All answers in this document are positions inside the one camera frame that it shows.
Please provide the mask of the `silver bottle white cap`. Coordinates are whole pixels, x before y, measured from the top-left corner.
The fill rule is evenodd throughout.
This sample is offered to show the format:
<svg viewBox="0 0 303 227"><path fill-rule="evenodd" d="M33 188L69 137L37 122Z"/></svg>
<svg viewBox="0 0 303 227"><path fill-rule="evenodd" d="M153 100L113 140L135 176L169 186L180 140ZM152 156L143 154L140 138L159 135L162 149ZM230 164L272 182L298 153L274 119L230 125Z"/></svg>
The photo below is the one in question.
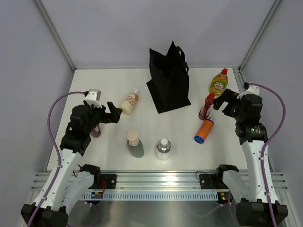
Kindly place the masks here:
<svg viewBox="0 0 303 227"><path fill-rule="evenodd" d="M162 138L161 140L159 140L156 145L157 157L161 160L169 159L171 147L172 144L168 139Z"/></svg>

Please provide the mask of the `orange spray bottle blue cap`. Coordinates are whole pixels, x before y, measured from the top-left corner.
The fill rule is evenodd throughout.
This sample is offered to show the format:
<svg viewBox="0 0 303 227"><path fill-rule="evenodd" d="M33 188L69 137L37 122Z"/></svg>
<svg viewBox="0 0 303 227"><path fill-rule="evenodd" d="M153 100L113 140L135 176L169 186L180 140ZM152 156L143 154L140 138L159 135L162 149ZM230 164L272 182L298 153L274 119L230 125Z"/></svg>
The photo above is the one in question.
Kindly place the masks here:
<svg viewBox="0 0 303 227"><path fill-rule="evenodd" d="M203 144L208 137L209 133L211 132L214 126L214 119L213 117L209 117L202 123L201 127L197 131L194 140L199 143Z"/></svg>

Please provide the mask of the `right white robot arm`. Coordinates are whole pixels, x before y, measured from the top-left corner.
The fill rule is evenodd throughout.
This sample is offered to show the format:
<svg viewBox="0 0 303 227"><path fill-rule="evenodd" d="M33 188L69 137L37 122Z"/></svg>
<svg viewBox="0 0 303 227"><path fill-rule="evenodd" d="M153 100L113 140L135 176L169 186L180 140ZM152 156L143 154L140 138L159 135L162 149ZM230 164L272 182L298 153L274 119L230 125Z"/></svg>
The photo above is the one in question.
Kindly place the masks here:
<svg viewBox="0 0 303 227"><path fill-rule="evenodd" d="M263 107L258 87L250 86L238 94L226 89L214 100L214 109L223 109L236 121L236 135L246 158L249 183L245 184L234 166L219 166L214 182L227 187L236 201L236 218L240 226L276 227L288 215L286 205L280 203L271 178L267 130L260 123Z"/></svg>

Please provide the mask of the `dark red bottle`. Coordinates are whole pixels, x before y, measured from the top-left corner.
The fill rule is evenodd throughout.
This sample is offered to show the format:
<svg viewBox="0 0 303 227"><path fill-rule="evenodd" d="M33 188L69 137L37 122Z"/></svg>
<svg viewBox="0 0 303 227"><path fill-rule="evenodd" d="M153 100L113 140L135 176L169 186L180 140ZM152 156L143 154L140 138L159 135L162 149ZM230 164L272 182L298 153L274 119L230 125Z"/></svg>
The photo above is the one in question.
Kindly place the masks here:
<svg viewBox="0 0 303 227"><path fill-rule="evenodd" d="M97 126L90 134L92 137L98 138L101 135L100 127Z"/></svg>

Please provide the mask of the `black canvas bag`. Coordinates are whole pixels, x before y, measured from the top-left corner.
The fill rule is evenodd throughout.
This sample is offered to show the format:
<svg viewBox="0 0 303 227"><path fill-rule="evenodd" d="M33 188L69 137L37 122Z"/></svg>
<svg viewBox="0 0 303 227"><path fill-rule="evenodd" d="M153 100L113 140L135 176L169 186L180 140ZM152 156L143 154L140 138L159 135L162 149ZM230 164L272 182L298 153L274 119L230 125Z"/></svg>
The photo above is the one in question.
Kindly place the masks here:
<svg viewBox="0 0 303 227"><path fill-rule="evenodd" d="M191 105L189 67L183 50L171 43L166 55L150 49L151 80L147 87L159 114Z"/></svg>

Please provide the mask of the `cream pump lotion bottle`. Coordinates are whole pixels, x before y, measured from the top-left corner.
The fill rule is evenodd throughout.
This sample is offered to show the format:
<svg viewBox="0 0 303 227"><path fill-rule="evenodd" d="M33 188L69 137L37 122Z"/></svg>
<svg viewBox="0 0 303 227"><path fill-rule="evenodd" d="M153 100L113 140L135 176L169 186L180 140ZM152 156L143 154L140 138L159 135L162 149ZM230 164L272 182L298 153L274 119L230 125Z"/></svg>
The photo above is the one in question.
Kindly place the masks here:
<svg viewBox="0 0 303 227"><path fill-rule="evenodd" d="M126 94L119 108L122 109L124 114L130 115L138 101L139 101L139 90L133 88L132 92Z"/></svg>

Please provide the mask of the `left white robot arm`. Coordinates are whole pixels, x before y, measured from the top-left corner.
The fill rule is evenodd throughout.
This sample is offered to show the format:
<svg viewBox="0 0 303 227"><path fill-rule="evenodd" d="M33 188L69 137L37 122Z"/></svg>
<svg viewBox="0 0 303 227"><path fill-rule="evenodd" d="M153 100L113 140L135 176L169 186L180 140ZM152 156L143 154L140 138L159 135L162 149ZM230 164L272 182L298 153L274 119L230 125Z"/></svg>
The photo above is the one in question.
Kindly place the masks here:
<svg viewBox="0 0 303 227"><path fill-rule="evenodd" d="M118 123L122 109L112 102L106 108L85 102L71 111L70 122L60 146L56 146L58 164L32 204L24 204L21 216L29 227L65 227L69 213L88 188L104 186L98 166L84 164L76 179L71 175L91 142L90 134L100 123Z"/></svg>

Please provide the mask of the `green bottle beige cap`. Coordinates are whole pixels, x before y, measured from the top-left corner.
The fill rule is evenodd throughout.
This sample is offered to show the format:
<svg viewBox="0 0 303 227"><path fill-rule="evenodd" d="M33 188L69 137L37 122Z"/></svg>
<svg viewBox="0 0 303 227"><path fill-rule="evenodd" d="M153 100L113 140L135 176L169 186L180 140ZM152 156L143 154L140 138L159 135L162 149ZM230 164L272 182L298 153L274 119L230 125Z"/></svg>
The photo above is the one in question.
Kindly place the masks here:
<svg viewBox="0 0 303 227"><path fill-rule="evenodd" d="M144 156L144 147L138 137L138 133L132 130L127 130L127 147L130 154L135 158Z"/></svg>

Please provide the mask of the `yellow Fairy dish soap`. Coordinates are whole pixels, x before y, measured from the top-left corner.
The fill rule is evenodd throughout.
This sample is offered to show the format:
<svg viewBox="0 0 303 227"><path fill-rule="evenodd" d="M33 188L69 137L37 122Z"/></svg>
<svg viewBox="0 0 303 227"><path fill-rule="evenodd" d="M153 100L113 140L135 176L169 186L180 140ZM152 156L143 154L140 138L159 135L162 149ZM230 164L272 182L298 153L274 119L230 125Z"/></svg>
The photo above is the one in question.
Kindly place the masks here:
<svg viewBox="0 0 303 227"><path fill-rule="evenodd" d="M228 69L224 68L211 81L209 93L214 93L215 97L219 97L228 86Z"/></svg>

